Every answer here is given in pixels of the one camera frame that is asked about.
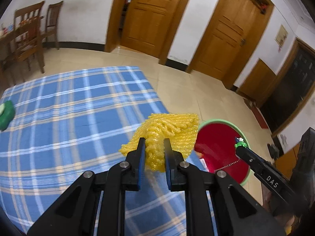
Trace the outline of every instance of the chair backrest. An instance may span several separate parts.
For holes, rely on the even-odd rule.
[[[40,39],[40,17],[31,17],[23,21],[14,31],[15,56],[20,56],[28,46],[36,46],[41,42]]]
[[[58,24],[58,18],[63,1],[59,3],[50,4],[46,15],[46,31],[48,27],[55,27]]]
[[[30,18],[40,17],[40,13],[45,1],[36,3],[25,8],[16,10],[14,12],[14,30],[16,30],[20,24],[27,21]]]

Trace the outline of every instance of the blue gripper pad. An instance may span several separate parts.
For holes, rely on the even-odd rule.
[[[165,156],[165,173],[166,173],[166,182],[169,190],[171,190],[171,168],[168,158]]]
[[[141,188],[142,177],[144,176],[144,166],[145,166],[145,144],[141,146],[141,157],[139,161],[139,170],[138,170],[138,187]]]

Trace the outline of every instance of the green bucket rim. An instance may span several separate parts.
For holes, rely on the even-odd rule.
[[[202,127],[204,127],[204,126],[206,126],[208,124],[211,124],[211,123],[222,123],[222,124],[226,124],[226,125],[230,126],[231,128],[233,128],[244,139],[244,142],[247,144],[247,147],[250,149],[248,140],[247,140],[246,136],[244,135],[244,133],[236,125],[234,125],[233,123],[231,123],[231,122],[229,122],[227,120],[222,120],[222,119],[207,120],[207,121],[205,121],[205,122],[203,122],[202,124],[199,125],[198,132],[201,130]],[[251,174],[252,174],[252,170],[249,167],[246,177],[240,183],[241,186],[244,186],[247,183],[247,181],[248,181],[248,179],[249,179]]]

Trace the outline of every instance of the beige floor tile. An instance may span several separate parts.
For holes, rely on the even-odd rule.
[[[204,83],[213,83],[213,84],[217,84],[219,86],[224,87],[223,83],[220,80],[215,79],[209,75],[205,75],[205,74],[198,72],[198,71],[195,71],[195,70],[192,70],[192,72],[190,73],[190,77],[192,80],[198,80],[198,81],[202,81]]]
[[[74,62],[69,62],[69,61],[60,61],[59,73],[65,73],[65,72],[82,70],[82,69],[90,69],[94,67],[95,66],[87,65],[87,64],[80,64],[80,63],[74,63]]]
[[[169,82],[173,85],[183,86],[193,90],[192,81],[188,73],[168,67],[161,67],[159,78],[160,81]]]
[[[249,194],[262,205],[262,191],[260,181],[251,174],[248,179]]]
[[[158,58],[144,54],[144,53],[134,52],[134,51],[125,50],[125,49],[119,49],[119,48],[115,48],[112,51],[112,53],[117,53],[120,55],[130,56],[133,58],[144,59],[144,60],[149,60],[154,63],[158,63]]]
[[[273,140],[271,137],[271,132],[269,129],[259,129],[259,132],[257,132],[257,141],[261,144],[269,143],[273,144]]]
[[[54,49],[54,48],[51,48],[51,49],[44,49],[44,57],[45,59],[48,59],[48,60],[52,60],[52,61],[60,61],[60,55],[61,53],[63,52],[63,49]]]
[[[94,67],[121,66],[125,59],[126,56],[124,55],[98,52],[89,56],[86,64],[93,65]]]
[[[252,132],[260,129],[255,116],[247,107],[224,102],[224,109],[228,114],[228,120],[241,131]]]
[[[124,66],[138,66],[146,77],[158,80],[161,68],[164,66],[151,62],[149,60],[143,60],[130,56],[125,56],[125,60],[122,63]]]
[[[228,114],[224,110],[221,100],[206,99],[197,95],[202,120],[222,119],[228,120]]]
[[[78,64],[89,64],[98,52],[82,49],[62,49],[59,58],[61,61],[73,62]]]
[[[249,185],[248,185],[248,182],[246,182],[246,184],[243,185],[243,188],[249,193]]]
[[[257,141],[257,138],[260,137],[259,132],[248,132],[248,131],[242,131],[244,135],[246,136],[246,139],[248,140],[248,143],[250,145],[250,149],[255,152],[257,155],[265,159],[266,161],[273,162],[272,158],[270,157],[267,144],[268,142],[261,143]]]
[[[31,59],[31,70],[28,70],[26,62],[15,63],[12,67],[13,75],[16,81],[16,84],[23,83],[23,77],[25,81],[41,78],[48,75],[54,75],[59,73],[59,61],[51,61],[45,59],[45,73],[42,74],[40,72],[40,68],[36,59]],[[10,82],[10,86],[13,86],[13,81],[11,75],[8,75],[8,80]]]
[[[196,113],[201,119],[199,106],[194,91],[185,87],[159,81],[157,94],[171,113]]]
[[[230,90],[227,90],[224,86],[211,81],[206,82],[202,78],[191,77],[191,80],[196,94],[203,98],[222,100],[223,97],[230,95]]]
[[[150,82],[151,86],[153,87],[153,89],[155,91],[158,90],[158,80],[157,79],[153,79],[153,78],[150,78],[150,77],[147,77],[148,81]]]

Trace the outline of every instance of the plastic bucket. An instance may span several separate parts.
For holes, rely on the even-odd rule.
[[[245,135],[234,124],[220,119],[206,121],[199,126],[195,151],[203,154],[209,172],[224,170],[240,185],[244,185],[251,170],[247,163],[236,156],[235,137],[242,137],[250,148]]]

